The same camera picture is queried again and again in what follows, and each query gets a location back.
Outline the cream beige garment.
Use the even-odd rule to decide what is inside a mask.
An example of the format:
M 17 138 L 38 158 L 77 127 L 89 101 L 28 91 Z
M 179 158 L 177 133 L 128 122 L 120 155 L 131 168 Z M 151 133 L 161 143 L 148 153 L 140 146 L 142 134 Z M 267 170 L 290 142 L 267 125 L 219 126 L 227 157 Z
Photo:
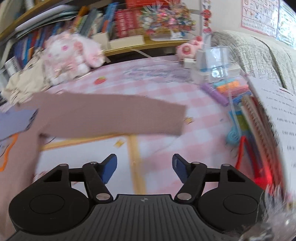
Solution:
M 1 91 L 1 96 L 11 105 L 28 101 L 34 93 L 50 88 L 51 82 L 46 76 L 44 61 L 41 56 L 34 56 L 23 70 L 10 77 L 8 84 Z

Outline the small pink plush toy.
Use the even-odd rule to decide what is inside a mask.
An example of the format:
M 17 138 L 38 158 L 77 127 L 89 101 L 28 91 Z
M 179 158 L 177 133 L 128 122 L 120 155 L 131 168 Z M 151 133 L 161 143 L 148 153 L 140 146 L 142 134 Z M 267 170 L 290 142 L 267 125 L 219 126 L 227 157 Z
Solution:
M 187 43 L 183 43 L 176 47 L 176 55 L 179 60 L 195 59 L 197 51 L 203 47 L 202 36 L 196 36 Z

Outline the purple and mauve sweater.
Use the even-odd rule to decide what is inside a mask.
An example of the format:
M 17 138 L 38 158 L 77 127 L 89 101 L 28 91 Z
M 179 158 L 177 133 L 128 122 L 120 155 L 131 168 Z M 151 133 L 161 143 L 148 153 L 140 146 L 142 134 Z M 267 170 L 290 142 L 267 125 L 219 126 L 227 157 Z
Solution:
M 183 131 L 186 107 L 138 95 L 40 92 L 16 107 L 36 109 L 30 128 L 19 133 L 4 156 L 1 171 L 1 240 L 15 229 L 11 200 L 31 184 L 42 137 L 92 138 L 110 134 L 166 134 Z

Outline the pink checkered desk mat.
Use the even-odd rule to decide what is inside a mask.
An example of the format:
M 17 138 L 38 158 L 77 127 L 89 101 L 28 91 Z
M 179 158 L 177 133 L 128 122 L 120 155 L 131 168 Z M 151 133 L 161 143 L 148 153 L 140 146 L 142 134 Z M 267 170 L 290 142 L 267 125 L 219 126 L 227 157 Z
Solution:
M 104 66 L 17 105 L 37 109 L 31 127 L 8 139 L 1 155 L 1 239 L 14 233 L 10 201 L 55 166 L 79 168 L 118 158 L 108 188 L 117 194 L 176 194 L 178 153 L 218 168 L 235 164 L 226 135 L 228 109 L 215 102 L 172 57 Z

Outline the alphabet wall poster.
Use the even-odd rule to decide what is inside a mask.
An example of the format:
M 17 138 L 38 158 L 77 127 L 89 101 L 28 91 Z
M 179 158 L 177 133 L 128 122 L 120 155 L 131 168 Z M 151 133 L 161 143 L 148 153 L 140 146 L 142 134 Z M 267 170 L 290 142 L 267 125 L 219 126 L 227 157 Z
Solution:
M 295 48 L 295 11 L 279 0 L 243 0 L 241 27 Z

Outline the purple marker pen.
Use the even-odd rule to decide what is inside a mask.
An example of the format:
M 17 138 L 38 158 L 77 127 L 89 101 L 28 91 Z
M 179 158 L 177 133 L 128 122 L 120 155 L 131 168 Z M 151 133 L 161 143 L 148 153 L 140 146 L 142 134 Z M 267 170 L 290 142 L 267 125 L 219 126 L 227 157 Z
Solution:
M 218 90 L 216 90 L 212 85 L 204 83 L 201 85 L 201 90 L 206 92 L 209 96 L 211 96 L 222 106 L 229 105 L 229 100 L 225 96 L 223 96 Z

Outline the stack of notebooks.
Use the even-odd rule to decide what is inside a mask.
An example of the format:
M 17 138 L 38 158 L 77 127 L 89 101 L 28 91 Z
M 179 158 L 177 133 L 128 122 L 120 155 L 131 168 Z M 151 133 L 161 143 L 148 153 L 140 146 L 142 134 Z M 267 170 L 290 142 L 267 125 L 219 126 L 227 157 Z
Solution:
M 295 95 L 264 79 L 247 77 L 252 95 L 241 110 L 273 185 L 295 194 Z

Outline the white pink plush bunny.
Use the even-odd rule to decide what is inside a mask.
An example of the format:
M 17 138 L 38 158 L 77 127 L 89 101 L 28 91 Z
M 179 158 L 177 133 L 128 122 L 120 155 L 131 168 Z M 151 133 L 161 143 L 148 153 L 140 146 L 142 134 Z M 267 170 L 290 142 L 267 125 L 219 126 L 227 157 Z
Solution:
M 42 58 L 46 77 L 52 85 L 75 80 L 105 62 L 99 43 L 68 31 L 46 40 Z

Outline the white usmile box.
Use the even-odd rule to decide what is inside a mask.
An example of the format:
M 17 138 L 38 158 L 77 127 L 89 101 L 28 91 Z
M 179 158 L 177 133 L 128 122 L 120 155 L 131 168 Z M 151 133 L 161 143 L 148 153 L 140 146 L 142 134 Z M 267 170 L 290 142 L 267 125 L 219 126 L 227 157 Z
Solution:
M 4 64 L 5 69 L 8 73 L 8 75 L 11 77 L 17 72 L 21 71 L 21 67 L 18 63 L 18 60 L 15 56 L 13 56 L 11 59 L 7 60 Z

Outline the row of colourful books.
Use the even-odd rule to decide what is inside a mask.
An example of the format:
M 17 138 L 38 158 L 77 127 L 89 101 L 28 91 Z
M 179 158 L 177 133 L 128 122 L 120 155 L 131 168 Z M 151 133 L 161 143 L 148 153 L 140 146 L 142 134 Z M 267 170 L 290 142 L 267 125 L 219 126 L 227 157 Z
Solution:
M 68 4 L 54 7 L 15 29 L 13 52 L 9 53 L 9 58 L 14 57 L 16 64 L 24 68 L 37 50 L 45 49 L 49 37 L 65 31 L 87 38 L 104 33 L 110 39 L 115 13 L 120 4 L 121 2 L 111 1 L 105 8 L 79 8 Z

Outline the red boxed book set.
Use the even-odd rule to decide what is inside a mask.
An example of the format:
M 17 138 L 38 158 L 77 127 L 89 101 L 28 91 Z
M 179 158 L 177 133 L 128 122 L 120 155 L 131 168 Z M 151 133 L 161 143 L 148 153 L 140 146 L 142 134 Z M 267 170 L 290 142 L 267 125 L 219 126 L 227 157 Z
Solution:
M 159 33 L 148 35 L 140 26 L 139 17 L 143 6 L 155 4 L 157 1 L 124 1 L 115 12 L 116 34 L 119 38 L 131 37 L 135 35 L 153 36 L 158 34 L 169 33 L 169 30 L 163 30 Z M 168 4 L 166 1 L 159 1 L 164 6 Z

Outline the white desk organizer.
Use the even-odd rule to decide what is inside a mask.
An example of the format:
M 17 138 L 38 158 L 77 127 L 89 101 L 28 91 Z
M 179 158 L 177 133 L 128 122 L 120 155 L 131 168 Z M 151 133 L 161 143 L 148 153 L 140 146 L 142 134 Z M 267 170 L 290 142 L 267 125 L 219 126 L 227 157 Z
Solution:
M 215 83 L 238 77 L 240 72 L 240 66 L 230 60 L 229 47 L 211 47 L 197 51 L 191 80 L 197 85 Z

